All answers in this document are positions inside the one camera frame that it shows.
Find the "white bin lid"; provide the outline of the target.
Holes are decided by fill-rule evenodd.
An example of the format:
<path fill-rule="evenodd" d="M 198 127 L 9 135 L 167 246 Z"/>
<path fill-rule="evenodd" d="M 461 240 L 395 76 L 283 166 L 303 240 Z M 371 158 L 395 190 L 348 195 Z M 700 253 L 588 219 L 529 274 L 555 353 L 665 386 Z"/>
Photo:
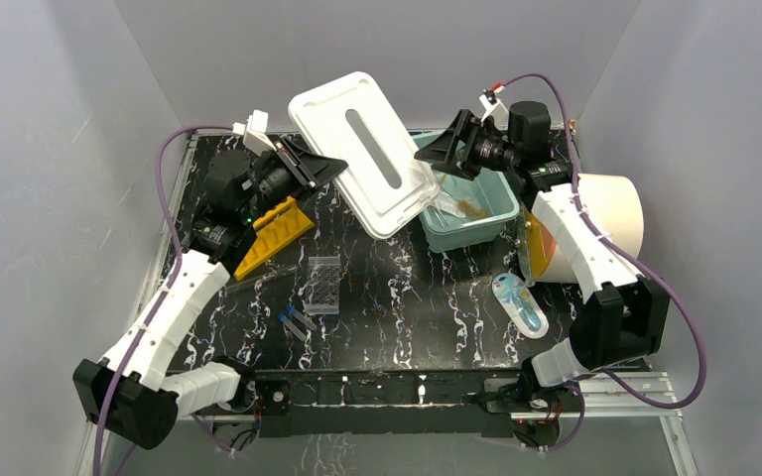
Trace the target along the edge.
<path fill-rule="evenodd" d="M 291 99 L 288 113 L 311 150 L 341 159 L 334 183 L 367 234 L 383 240 L 438 196 L 429 165 L 375 79 L 356 71 Z"/>

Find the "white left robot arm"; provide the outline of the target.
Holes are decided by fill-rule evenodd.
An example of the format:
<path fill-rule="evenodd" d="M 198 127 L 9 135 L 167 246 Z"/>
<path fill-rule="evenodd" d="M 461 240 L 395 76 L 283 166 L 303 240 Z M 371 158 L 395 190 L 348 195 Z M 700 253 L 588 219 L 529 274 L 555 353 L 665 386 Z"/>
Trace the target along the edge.
<path fill-rule="evenodd" d="M 97 361 L 84 359 L 72 381 L 86 417 L 131 443 L 153 449 L 176 421 L 224 404 L 252 408 L 251 372 L 221 358 L 177 376 L 170 363 L 205 306 L 229 282 L 255 243 L 256 220 L 288 198 L 304 199 L 346 171 L 348 163 L 287 139 L 215 155 L 185 238 L 174 236 L 175 263 L 122 337 Z"/>

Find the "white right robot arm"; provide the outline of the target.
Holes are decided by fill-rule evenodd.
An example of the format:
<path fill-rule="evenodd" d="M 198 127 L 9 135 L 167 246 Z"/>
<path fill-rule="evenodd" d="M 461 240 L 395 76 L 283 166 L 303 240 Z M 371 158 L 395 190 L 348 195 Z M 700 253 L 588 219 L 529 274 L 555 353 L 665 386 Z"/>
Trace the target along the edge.
<path fill-rule="evenodd" d="M 521 402 L 545 410 L 568 381 L 659 350 L 669 298 L 658 280 L 631 263 L 624 245 L 640 248 L 643 211 L 625 177 L 580 174 L 551 155 L 547 106 L 520 101 L 508 110 L 508 129 L 461 109 L 451 124 L 415 154 L 434 170 L 475 179 L 499 172 L 545 232 L 544 253 L 570 268 L 582 307 L 568 336 L 526 359 Z"/>

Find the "brown bristle tube brush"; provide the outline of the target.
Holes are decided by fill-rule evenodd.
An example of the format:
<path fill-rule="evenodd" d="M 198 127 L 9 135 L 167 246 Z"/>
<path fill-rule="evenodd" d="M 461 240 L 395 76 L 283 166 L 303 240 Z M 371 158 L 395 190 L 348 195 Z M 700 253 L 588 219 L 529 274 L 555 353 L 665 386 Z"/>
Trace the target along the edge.
<path fill-rule="evenodd" d="M 457 204 L 457 209 L 466 217 L 481 219 L 487 218 L 489 213 L 481 207 L 476 206 L 467 200 L 460 200 Z"/>

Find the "clear large test tube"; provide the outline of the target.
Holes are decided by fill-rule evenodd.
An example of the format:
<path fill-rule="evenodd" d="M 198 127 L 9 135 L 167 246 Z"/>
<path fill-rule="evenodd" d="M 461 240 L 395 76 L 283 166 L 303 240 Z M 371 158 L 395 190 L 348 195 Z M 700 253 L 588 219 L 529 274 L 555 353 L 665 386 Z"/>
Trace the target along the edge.
<path fill-rule="evenodd" d="M 242 292 L 247 289 L 255 288 L 258 285 L 264 285 L 268 282 L 280 280 L 287 276 L 294 275 L 298 271 L 298 269 L 299 268 L 297 266 L 290 266 L 290 267 L 285 267 L 278 270 L 271 270 L 262 275 L 259 275 L 253 278 L 248 278 L 231 285 L 227 285 L 225 288 L 226 293 L 230 295 L 233 293 Z"/>

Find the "yellow test tube rack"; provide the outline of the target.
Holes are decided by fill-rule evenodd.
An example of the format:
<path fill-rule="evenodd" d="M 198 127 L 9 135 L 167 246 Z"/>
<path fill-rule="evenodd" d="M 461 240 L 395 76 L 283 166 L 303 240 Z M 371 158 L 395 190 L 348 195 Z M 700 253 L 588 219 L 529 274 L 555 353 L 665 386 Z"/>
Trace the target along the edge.
<path fill-rule="evenodd" d="M 235 280 L 245 279 L 314 226 L 299 203 L 288 197 L 254 222 L 256 241 L 236 268 Z"/>

